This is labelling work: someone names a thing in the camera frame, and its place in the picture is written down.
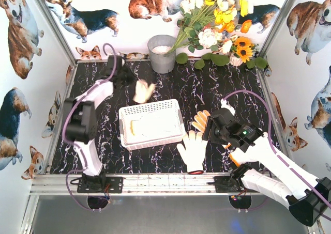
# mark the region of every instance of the white rose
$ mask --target white rose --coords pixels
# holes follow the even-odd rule
[[[209,49],[212,45],[217,44],[217,40],[214,32],[211,29],[205,29],[203,32],[200,32],[199,35],[199,43],[204,48]]]
[[[189,0],[183,0],[180,3],[180,6],[184,9],[184,13],[191,13],[192,4],[190,4]]]
[[[224,45],[221,47],[221,52],[223,54],[228,53],[231,50],[232,46],[232,40],[228,40],[227,42],[224,43]]]
[[[203,0],[189,0],[189,1],[190,1],[190,4],[193,6],[193,9],[194,9],[194,6],[196,6],[197,8],[201,8],[204,4]]]

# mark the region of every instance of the plastic basket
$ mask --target plastic basket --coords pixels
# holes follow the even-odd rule
[[[167,121],[174,123],[174,129],[171,132],[157,139],[143,137],[142,135],[135,136],[131,133],[131,121],[142,117],[146,118],[148,114],[156,112],[162,115],[162,118],[166,118]],[[179,104],[175,99],[122,107],[119,109],[118,114],[121,144],[128,150],[181,142],[186,133]]]

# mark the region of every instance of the flower bouquet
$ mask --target flower bouquet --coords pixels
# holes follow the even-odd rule
[[[253,56],[254,45],[250,39],[233,34],[234,31],[247,33],[252,25],[246,20],[238,25],[239,15],[245,17],[253,13],[253,5],[247,0],[183,0],[180,4],[183,18],[177,21],[180,27],[176,41],[169,52],[188,46],[195,50],[210,49],[216,54],[206,54],[203,59],[211,59],[216,65],[227,63],[242,64]],[[179,54],[176,59],[183,64],[186,54]]]

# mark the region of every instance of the floor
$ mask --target floor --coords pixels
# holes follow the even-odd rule
[[[216,67],[206,65],[202,70],[194,69],[194,61],[186,65],[176,65],[168,74],[155,73],[149,61],[127,62],[129,68],[140,79],[156,84],[156,91],[150,102],[177,99],[181,108],[186,131],[191,126],[194,115],[198,111],[213,112],[220,108],[223,96],[238,90],[251,90],[262,96],[258,76],[252,71],[235,67]],[[99,79],[106,63],[80,63],[74,79],[70,96],[76,97],[87,91]],[[118,126],[118,110],[123,106],[135,105],[134,85],[117,90],[107,98],[96,110],[99,132],[96,146],[99,158],[110,174],[143,174],[143,173],[184,173],[184,165],[176,144],[157,146],[153,148],[129,152],[121,146]],[[236,117],[241,121],[250,121],[256,126],[267,130],[267,113],[265,107],[254,96],[240,94],[229,99],[236,110]],[[273,140],[278,146],[277,138],[272,131]],[[222,146],[208,143],[204,170],[206,172],[221,172],[235,168],[229,159],[231,149],[224,150]],[[253,164],[257,170],[262,170],[261,164]],[[73,168],[81,168],[78,155],[73,148],[59,139],[53,157],[50,173],[66,174]]]

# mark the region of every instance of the marble pattern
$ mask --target marble pattern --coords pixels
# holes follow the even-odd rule
[[[191,60],[186,65],[176,65],[171,73],[162,75],[152,70],[149,61],[127,62],[138,78],[156,84],[156,90],[149,100],[150,102],[167,99],[178,100],[186,131],[194,130],[191,123],[198,111],[213,112],[220,108],[220,100],[223,96],[235,90],[247,89],[262,96],[258,76],[254,72],[231,66],[216,67],[212,64],[206,65],[202,70],[196,70],[193,64],[194,61]],[[79,64],[71,97],[76,97],[89,89],[105,68],[106,63]],[[96,146],[106,172],[111,174],[186,172],[186,166],[176,149],[176,144],[134,151],[128,151],[121,146],[118,110],[123,106],[136,104],[132,100],[134,86],[130,85],[115,90],[114,94],[101,103],[96,110],[99,128]],[[251,121],[264,131],[267,130],[266,109],[254,96],[238,94],[232,96],[229,103],[235,108],[239,120]],[[273,140],[278,145],[274,130]],[[224,150],[222,146],[208,143],[204,170],[220,172],[235,168],[229,159],[230,152],[231,150]],[[263,169],[263,165],[258,163],[253,166],[258,170]],[[60,138],[50,173],[66,174],[73,168],[81,168],[78,155]]]

